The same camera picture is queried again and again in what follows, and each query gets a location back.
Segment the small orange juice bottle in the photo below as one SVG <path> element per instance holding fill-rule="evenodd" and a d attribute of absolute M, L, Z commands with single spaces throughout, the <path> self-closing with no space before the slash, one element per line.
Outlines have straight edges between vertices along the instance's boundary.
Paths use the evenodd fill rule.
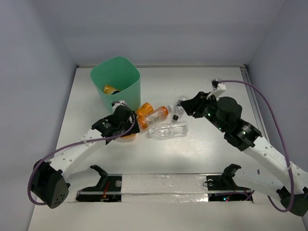
<path fill-rule="evenodd" d="M 136 136 L 136 133 L 134 134 L 129 134 L 129 135 L 125 135 L 125 136 L 121 136 L 121 139 L 129 139 L 129 138 L 134 138 Z"/>

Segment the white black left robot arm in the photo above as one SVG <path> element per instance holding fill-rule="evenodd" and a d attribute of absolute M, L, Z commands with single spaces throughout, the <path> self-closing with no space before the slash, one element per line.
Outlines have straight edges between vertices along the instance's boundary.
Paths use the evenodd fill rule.
<path fill-rule="evenodd" d="M 57 208 L 69 194 L 69 176 L 90 155 L 120 137 L 139 133 L 137 114 L 125 105 L 95 122 L 81 140 L 61 147 L 37 161 L 27 185 L 35 205 Z"/>

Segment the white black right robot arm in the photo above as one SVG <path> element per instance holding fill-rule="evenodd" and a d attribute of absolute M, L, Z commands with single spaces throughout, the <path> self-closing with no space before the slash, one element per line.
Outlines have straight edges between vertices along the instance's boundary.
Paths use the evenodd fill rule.
<path fill-rule="evenodd" d="M 279 200 L 296 216 L 308 211 L 308 173 L 297 165 L 287 164 L 286 157 L 275 149 L 252 124 L 241 119 L 242 107 L 231 97 L 216 98 L 212 93 L 199 92 L 180 103 L 188 116 L 206 118 L 224 139 L 239 151 L 259 162 L 276 180 L 254 177 L 256 191 Z"/>

